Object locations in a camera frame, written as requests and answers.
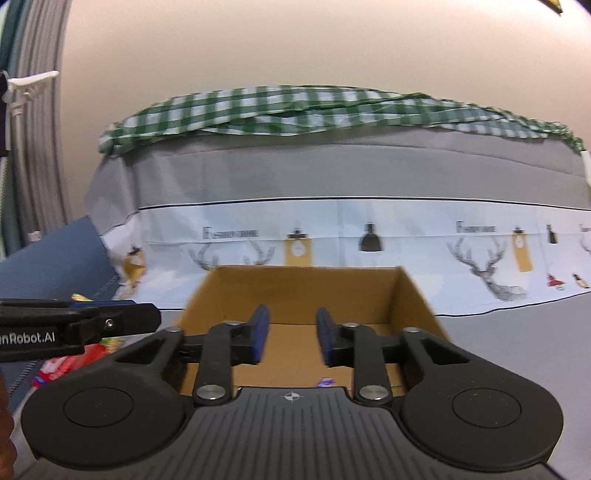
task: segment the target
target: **white fabric with deer print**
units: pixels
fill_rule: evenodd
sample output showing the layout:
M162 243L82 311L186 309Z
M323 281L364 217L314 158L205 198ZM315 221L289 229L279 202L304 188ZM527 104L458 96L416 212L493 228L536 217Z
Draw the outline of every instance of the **white fabric with deer print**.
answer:
M222 264L402 265L436 314L584 294L591 201L563 142L356 128L159 142L106 158L87 209L136 301L182 309Z

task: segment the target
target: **white wall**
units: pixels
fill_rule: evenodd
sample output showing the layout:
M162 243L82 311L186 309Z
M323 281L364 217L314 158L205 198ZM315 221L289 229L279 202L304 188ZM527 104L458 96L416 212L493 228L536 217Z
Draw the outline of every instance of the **white wall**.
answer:
M76 216L111 122L271 84L425 92L560 121L591 145L591 17L538 0L73 0L61 130Z

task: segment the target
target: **gray table surface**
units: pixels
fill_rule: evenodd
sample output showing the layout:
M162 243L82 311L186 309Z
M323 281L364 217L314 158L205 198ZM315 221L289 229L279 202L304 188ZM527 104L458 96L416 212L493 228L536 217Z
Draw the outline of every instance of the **gray table surface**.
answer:
M550 465L567 480L591 478L591 294L469 317L440 317L452 341L548 389L564 411ZM163 326L178 311L163 311ZM32 461L15 415L15 471Z

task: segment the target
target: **cardboard box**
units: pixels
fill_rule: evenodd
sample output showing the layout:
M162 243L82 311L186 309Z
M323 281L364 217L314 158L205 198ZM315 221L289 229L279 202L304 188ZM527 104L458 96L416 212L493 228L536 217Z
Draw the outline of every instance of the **cardboard box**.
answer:
M233 367L236 387L315 387L322 378L351 389L352 370L328 368L316 338L316 310L336 323L357 322L380 335L416 326L441 338L443 328L402 268L222 266L212 270L177 319L186 335L206 333L225 320L246 321L260 304L271 324L259 365ZM396 365L387 365L394 395L403 394ZM190 365L182 393L190 395L198 365Z

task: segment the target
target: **gingham tablecloth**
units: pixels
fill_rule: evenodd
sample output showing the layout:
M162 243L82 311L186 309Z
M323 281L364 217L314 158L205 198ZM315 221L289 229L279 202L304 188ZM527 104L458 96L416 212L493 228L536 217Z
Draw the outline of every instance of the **gingham tablecloth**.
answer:
M383 92L336 86L264 86L171 98L117 122L99 151L121 155L175 135L300 135L361 125L438 127L510 138L560 137L576 151L583 141L565 125L532 120L498 108L424 93Z

